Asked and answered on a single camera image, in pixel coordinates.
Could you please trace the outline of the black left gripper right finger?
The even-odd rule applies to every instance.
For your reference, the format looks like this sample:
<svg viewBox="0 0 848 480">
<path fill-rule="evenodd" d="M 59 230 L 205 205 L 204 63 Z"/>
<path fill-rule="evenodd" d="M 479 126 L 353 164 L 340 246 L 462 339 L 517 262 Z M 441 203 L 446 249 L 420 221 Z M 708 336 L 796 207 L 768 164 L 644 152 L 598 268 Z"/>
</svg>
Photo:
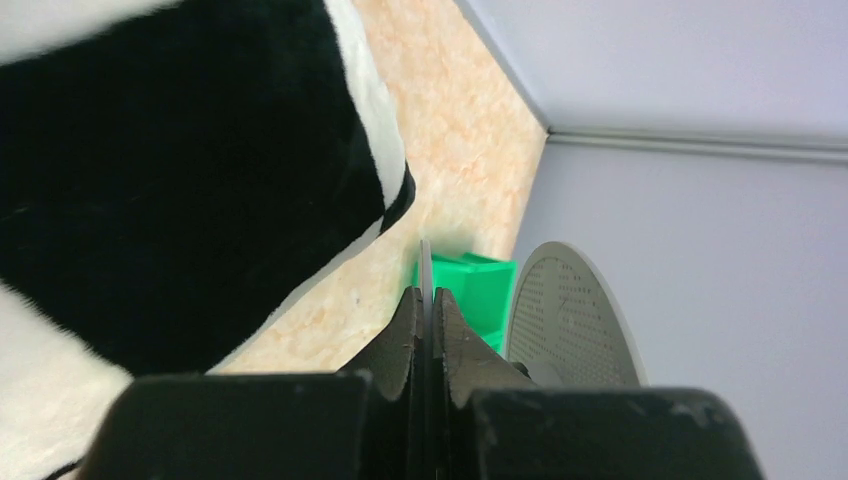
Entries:
<svg viewBox="0 0 848 480">
<path fill-rule="evenodd" d="M 494 352 L 438 289 L 453 479 L 759 479 L 737 416 L 695 388 L 542 387 Z"/>
</svg>

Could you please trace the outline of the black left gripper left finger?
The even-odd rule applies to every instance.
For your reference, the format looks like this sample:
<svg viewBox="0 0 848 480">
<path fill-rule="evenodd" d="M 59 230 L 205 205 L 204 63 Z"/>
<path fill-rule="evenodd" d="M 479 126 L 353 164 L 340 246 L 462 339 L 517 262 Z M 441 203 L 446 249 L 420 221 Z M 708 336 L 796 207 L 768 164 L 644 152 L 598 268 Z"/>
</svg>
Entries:
<svg viewBox="0 0 848 480">
<path fill-rule="evenodd" d="M 145 377 L 116 400 L 82 479 L 420 479 L 421 293 L 330 373 Z"/>
</svg>

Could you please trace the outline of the grey plastic cable spool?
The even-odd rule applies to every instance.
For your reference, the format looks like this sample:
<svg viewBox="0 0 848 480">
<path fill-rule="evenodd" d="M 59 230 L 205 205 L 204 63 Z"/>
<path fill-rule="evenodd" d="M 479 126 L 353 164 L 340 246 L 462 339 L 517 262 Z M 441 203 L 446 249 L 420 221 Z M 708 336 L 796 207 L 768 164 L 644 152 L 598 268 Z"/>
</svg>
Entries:
<svg viewBox="0 0 848 480">
<path fill-rule="evenodd" d="M 424 475 L 449 475 L 441 336 L 435 354 L 420 356 Z M 576 247 L 547 242 L 529 257 L 513 286 L 503 353 L 542 387 L 640 388 L 644 369 L 620 308 L 596 267 Z"/>
</svg>

